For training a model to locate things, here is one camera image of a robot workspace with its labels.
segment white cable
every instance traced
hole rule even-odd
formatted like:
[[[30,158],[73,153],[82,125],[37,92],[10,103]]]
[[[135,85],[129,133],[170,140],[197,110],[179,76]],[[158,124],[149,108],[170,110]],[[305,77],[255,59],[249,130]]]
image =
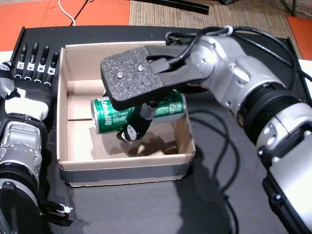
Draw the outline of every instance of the white cable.
[[[60,0],[58,0],[58,6],[59,6],[60,10],[72,20],[73,25],[76,26],[75,19],[63,9],[63,7],[60,4]]]

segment zip tie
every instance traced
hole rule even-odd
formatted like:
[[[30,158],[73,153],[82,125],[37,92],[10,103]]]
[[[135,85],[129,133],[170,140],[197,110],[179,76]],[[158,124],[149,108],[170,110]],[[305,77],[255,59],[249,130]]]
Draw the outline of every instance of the zip tie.
[[[57,210],[57,212],[59,212],[61,214],[63,214],[63,213],[69,214],[71,212],[71,210],[73,209],[72,207],[64,206],[63,204],[60,204],[60,206],[62,206],[64,210],[63,211]]]
[[[233,33],[233,31],[234,31],[233,27],[230,26],[230,25],[225,25],[224,28],[227,28],[227,29],[228,29],[228,32],[227,32],[227,33],[224,33],[224,34],[220,34],[220,35],[227,35],[227,36],[229,36],[229,35],[231,35],[231,34]]]

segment gray tape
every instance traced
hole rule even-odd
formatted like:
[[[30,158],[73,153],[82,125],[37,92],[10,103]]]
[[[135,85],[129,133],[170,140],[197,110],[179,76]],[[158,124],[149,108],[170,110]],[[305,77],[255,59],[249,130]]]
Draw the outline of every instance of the gray tape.
[[[169,176],[181,176],[186,174],[189,163],[149,166],[149,167],[129,167],[112,168],[99,170],[65,171],[60,168],[62,179],[66,182],[95,182],[101,180],[114,179],[140,179],[158,178]]]
[[[0,96],[5,98],[7,95],[10,95],[15,89],[15,84],[11,79],[0,78]]]

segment robot forearm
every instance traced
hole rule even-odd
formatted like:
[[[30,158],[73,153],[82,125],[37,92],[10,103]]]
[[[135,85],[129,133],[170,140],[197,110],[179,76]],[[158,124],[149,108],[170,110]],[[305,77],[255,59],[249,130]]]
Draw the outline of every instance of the robot forearm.
[[[311,107],[232,38],[203,36],[188,59],[200,64],[203,84],[255,144],[274,212],[290,232],[311,232]]]

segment beige carpet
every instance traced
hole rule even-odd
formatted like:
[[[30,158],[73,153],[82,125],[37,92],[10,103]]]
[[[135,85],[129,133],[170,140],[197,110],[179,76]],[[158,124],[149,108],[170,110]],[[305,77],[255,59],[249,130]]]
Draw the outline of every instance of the beige carpet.
[[[203,28],[207,26],[250,26],[277,37],[290,37],[299,58],[302,58],[286,19],[289,11],[280,0],[241,0],[231,5],[218,1],[193,0],[210,7],[209,14],[179,10],[139,1],[131,2],[130,25]]]

